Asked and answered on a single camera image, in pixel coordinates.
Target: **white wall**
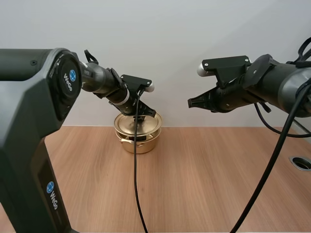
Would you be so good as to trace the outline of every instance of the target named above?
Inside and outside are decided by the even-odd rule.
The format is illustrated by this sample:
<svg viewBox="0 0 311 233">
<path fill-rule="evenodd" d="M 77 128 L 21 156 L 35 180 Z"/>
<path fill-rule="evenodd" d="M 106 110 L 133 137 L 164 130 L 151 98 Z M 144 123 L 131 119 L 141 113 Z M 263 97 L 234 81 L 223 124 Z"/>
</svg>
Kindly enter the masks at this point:
<svg viewBox="0 0 311 233">
<path fill-rule="evenodd" d="M 253 106 L 228 114 L 188 109 L 187 99 L 215 86 L 201 78 L 203 59 L 269 53 L 296 58 L 311 36 L 309 0 L 2 0 L 1 48 L 64 47 L 85 61 L 88 49 L 103 67 L 153 80 L 142 96 L 165 126 L 261 126 Z M 67 125 L 112 125 L 118 111 L 81 92 Z M 286 114 L 267 116 L 281 126 Z"/>
</svg>

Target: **pot lid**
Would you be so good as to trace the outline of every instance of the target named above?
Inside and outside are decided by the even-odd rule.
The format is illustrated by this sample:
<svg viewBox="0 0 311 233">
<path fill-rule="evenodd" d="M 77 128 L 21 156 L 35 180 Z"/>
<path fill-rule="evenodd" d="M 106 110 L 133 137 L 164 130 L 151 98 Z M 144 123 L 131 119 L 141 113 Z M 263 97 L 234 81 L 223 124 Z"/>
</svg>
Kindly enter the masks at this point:
<svg viewBox="0 0 311 233">
<path fill-rule="evenodd" d="M 135 118 L 132 116 L 118 115 L 115 119 L 115 129 L 121 134 L 134 136 Z M 154 133 L 162 125 L 162 117 L 157 113 L 155 117 L 146 116 L 143 121 L 137 123 L 137 136 L 146 136 Z"/>
</svg>

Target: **pot handle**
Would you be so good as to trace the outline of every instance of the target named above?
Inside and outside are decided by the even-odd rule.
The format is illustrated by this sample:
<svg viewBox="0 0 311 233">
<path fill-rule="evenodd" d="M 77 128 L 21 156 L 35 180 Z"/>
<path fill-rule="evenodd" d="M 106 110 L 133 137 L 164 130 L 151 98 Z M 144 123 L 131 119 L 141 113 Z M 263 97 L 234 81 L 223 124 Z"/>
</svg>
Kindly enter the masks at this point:
<svg viewBox="0 0 311 233">
<path fill-rule="evenodd" d="M 123 142 L 127 142 L 127 143 L 130 143 L 130 144 L 134 144 L 134 142 L 132 140 L 127 140 L 127 139 L 124 139 L 124 138 L 120 138 L 120 142 L 123 143 Z"/>
</svg>

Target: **wego logo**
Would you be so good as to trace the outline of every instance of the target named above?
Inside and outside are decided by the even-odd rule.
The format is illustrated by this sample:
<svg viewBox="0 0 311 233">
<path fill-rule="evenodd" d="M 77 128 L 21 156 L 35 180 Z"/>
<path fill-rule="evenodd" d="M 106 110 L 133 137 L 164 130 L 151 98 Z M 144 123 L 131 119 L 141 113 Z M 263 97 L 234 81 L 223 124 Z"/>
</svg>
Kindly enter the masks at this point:
<svg viewBox="0 0 311 233">
<path fill-rule="evenodd" d="M 57 200 L 56 200 L 56 196 L 54 193 L 54 182 L 51 181 L 48 183 L 47 185 L 47 193 L 51 194 L 50 198 L 51 198 L 51 202 L 53 204 L 54 210 L 57 210 Z"/>
<path fill-rule="evenodd" d="M 69 78 L 68 78 L 68 75 L 66 73 L 64 75 L 64 79 L 65 79 L 65 82 L 67 84 L 69 91 L 72 91 L 71 83 L 69 82 Z"/>
</svg>

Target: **wooden table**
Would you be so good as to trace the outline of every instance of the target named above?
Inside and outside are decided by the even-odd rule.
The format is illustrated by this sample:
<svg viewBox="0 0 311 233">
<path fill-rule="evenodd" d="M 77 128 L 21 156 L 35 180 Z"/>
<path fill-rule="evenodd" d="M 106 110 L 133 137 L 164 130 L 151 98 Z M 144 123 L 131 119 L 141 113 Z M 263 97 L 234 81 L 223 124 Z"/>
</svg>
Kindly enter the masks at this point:
<svg viewBox="0 0 311 233">
<path fill-rule="evenodd" d="M 228 232 L 269 161 L 278 136 L 266 128 L 164 128 L 138 156 L 138 193 L 150 232 Z M 46 139 L 72 227 L 142 232 L 133 156 L 111 127 L 63 127 Z M 311 145 L 286 139 L 262 193 L 239 231 L 311 231 L 311 172 L 289 156 Z M 13 231 L 3 209 L 0 232 Z"/>
</svg>

